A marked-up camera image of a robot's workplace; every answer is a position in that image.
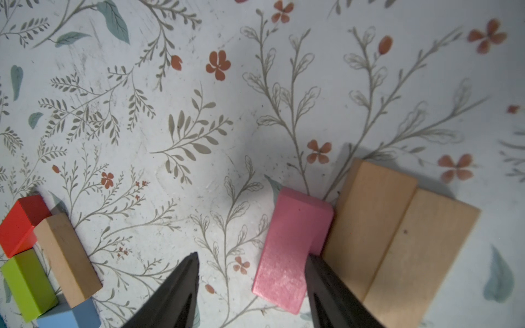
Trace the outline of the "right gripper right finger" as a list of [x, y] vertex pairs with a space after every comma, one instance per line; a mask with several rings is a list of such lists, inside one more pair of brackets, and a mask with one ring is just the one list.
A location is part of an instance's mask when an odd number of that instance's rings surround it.
[[305, 277], [315, 328], [383, 328], [320, 256], [308, 256]]

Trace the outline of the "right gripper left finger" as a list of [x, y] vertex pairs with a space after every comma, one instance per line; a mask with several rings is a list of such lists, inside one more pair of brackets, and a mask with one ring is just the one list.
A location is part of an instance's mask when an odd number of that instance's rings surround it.
[[186, 256], [123, 328], [193, 327], [199, 268], [196, 252]]

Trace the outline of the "long pink block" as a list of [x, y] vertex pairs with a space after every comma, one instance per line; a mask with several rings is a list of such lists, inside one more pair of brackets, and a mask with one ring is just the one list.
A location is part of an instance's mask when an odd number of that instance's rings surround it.
[[321, 254], [333, 216], [331, 204], [282, 188], [252, 292], [291, 314], [299, 314], [307, 290], [307, 257]]

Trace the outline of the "natural wood block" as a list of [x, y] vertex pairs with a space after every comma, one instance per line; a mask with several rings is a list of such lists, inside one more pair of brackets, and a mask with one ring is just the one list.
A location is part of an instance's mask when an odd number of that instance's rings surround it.
[[70, 308], [101, 290], [101, 280], [65, 213], [42, 220], [34, 234]]
[[384, 327], [418, 327], [481, 211], [417, 189], [364, 298]]
[[322, 257], [360, 301], [366, 297], [417, 187], [413, 176], [362, 159], [353, 161]]

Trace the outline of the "lime green block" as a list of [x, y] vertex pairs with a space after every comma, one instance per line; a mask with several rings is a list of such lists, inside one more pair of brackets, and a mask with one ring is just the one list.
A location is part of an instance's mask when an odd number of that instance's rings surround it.
[[23, 320], [36, 320], [59, 303], [34, 249], [13, 256], [1, 267]]

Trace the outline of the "red block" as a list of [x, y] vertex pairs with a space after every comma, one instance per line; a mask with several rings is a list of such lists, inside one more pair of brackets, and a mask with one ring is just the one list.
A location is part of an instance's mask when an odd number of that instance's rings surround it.
[[41, 195], [19, 198], [1, 223], [1, 247], [8, 258], [34, 247], [34, 228], [51, 216]]

